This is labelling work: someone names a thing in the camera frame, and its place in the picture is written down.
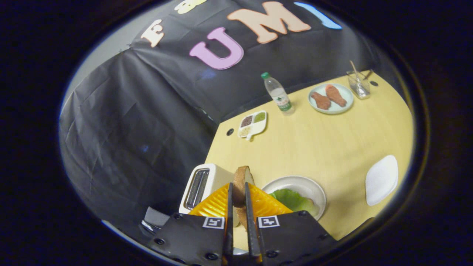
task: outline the foam letter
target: foam letter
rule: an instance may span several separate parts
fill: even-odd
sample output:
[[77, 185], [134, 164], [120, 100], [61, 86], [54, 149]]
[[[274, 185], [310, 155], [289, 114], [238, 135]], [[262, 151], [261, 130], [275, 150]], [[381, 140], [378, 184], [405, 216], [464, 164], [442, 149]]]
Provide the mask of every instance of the foam letter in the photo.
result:
[[226, 58], [220, 58], [205, 47], [205, 42], [196, 44], [189, 54], [196, 56], [210, 67], [218, 70], [227, 69], [243, 58], [243, 48], [232, 37], [225, 33], [224, 27], [218, 27], [207, 35], [209, 40], [217, 40], [230, 50], [230, 55]]
[[141, 38], [145, 38], [151, 42], [151, 47], [156, 46], [159, 41], [163, 38], [164, 32], [157, 33], [158, 31], [162, 31], [163, 27], [159, 25], [161, 23], [161, 19], [155, 20], [153, 24], [151, 24], [145, 32], [141, 35]]
[[195, 6], [204, 3], [207, 0], [184, 0], [179, 3], [174, 10], [177, 10], [179, 14], [184, 14], [191, 11]]
[[320, 11], [315, 9], [315, 7], [313, 7], [311, 5], [308, 5], [308, 4], [299, 3], [299, 2], [294, 2], [294, 4], [307, 9], [310, 13], [312, 13], [314, 16], [316, 16], [318, 19], [320, 19], [322, 21], [322, 25], [324, 25], [325, 27], [332, 28], [332, 29], [342, 29], [342, 27], [340, 25], [333, 22], [326, 15], [322, 14]]
[[279, 2], [264, 2], [263, 8], [267, 15], [249, 9], [239, 9], [230, 13], [227, 18], [230, 20], [239, 20], [245, 24], [258, 35], [257, 41], [261, 44], [274, 41], [278, 38], [276, 33], [267, 31], [263, 26], [286, 34], [287, 30], [283, 24], [284, 21], [290, 31], [300, 32], [310, 30], [308, 24], [302, 22]]

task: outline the yellow soft finger pad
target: yellow soft finger pad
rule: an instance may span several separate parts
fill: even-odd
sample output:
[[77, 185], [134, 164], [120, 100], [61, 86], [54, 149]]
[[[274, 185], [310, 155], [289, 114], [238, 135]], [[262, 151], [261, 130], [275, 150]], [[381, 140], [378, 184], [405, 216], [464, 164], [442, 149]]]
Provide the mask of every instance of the yellow soft finger pad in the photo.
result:
[[229, 184], [230, 183], [215, 190], [212, 194], [197, 204], [189, 214], [205, 217], [227, 218]]
[[291, 213], [292, 211], [280, 203], [275, 198], [271, 197], [266, 192], [260, 190], [254, 185], [249, 184], [251, 203], [253, 206], [253, 217], [256, 221], [257, 217], [279, 215]]

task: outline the water bottle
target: water bottle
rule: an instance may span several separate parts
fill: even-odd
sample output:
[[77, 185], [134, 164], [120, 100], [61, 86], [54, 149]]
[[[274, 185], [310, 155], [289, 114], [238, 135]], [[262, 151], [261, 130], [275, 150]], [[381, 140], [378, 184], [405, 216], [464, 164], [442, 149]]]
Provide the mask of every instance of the water bottle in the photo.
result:
[[261, 74], [261, 77], [264, 80], [264, 86], [268, 91], [269, 95], [276, 102], [279, 109], [284, 115], [291, 115], [294, 113], [294, 107], [289, 100], [286, 91], [276, 79], [272, 78], [268, 72]]

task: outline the toaster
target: toaster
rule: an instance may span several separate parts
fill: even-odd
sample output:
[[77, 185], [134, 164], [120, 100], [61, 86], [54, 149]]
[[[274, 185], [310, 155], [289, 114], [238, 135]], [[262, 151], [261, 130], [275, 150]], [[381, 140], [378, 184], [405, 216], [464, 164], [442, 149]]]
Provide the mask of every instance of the toaster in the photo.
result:
[[[188, 214], [197, 204], [227, 183], [233, 182], [234, 174], [213, 163], [201, 164], [194, 168], [187, 181], [184, 194], [179, 205], [179, 212]], [[234, 226], [238, 225], [238, 217], [233, 215]]]

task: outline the orange letter m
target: orange letter m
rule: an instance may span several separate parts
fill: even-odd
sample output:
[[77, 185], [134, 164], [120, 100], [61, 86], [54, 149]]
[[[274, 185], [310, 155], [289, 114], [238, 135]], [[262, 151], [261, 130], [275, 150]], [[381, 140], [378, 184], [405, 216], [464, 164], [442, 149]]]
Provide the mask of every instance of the orange letter m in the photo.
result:
[[239, 9], [230, 13], [227, 18], [230, 20], [239, 20], [245, 24], [258, 35], [257, 41], [261, 44], [266, 44], [278, 38], [276, 33], [267, 31], [263, 26], [286, 34], [287, 30], [283, 24], [284, 21], [290, 31], [299, 32], [310, 30], [308, 24], [302, 22], [279, 2], [264, 2], [263, 8], [267, 15], [249, 9]]

